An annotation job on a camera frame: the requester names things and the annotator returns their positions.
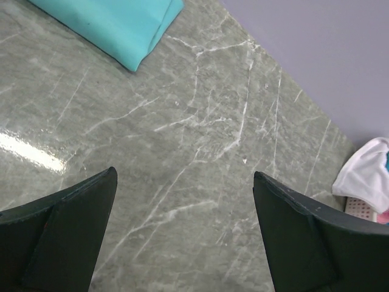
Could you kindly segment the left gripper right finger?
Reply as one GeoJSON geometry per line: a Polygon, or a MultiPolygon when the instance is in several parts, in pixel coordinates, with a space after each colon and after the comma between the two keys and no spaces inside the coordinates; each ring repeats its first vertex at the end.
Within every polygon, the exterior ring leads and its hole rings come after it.
{"type": "Polygon", "coordinates": [[[388,291],[388,226],[263,172],[254,174],[253,197],[275,291],[388,291]]]}

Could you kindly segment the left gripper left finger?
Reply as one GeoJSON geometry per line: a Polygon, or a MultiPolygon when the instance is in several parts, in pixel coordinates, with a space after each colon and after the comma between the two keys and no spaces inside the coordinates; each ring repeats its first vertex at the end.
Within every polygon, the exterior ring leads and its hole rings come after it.
{"type": "Polygon", "coordinates": [[[1,211],[1,291],[87,291],[116,190],[110,167],[1,211]]]}

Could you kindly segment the white laundry basket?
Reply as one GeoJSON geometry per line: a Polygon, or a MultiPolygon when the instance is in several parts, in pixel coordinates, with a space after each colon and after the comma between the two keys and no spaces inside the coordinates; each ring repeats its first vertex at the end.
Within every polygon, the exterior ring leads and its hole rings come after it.
{"type": "Polygon", "coordinates": [[[348,197],[346,199],[345,213],[364,220],[377,221],[377,213],[371,206],[357,198],[348,197]]]}

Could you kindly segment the pink garment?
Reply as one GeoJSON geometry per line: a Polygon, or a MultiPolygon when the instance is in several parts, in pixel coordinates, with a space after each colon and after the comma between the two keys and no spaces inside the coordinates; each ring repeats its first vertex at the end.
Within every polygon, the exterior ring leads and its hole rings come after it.
{"type": "Polygon", "coordinates": [[[389,225],[389,211],[376,215],[376,222],[379,224],[389,225]]]}

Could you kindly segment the white garment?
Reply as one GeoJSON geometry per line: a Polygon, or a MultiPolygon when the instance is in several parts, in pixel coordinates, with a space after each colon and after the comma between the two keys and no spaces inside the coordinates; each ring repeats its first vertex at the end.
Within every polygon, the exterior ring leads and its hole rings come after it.
{"type": "Polygon", "coordinates": [[[387,152],[387,138],[368,141],[339,171],[332,185],[332,194],[360,199],[379,214],[388,211],[387,152]]]}

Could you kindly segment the blue garment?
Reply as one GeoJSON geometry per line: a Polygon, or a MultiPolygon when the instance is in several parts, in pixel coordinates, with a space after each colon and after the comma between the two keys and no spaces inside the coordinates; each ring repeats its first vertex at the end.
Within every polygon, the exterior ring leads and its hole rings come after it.
{"type": "Polygon", "coordinates": [[[386,160],[385,160],[385,168],[389,172],[389,152],[387,152],[385,158],[386,158],[386,160]]]}

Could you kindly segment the folded teal t shirt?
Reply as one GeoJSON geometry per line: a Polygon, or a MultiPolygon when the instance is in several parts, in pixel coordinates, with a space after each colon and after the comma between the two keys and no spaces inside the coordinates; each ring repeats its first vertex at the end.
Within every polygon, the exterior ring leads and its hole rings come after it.
{"type": "Polygon", "coordinates": [[[32,3],[133,72],[184,8],[181,0],[34,0],[32,3]]]}

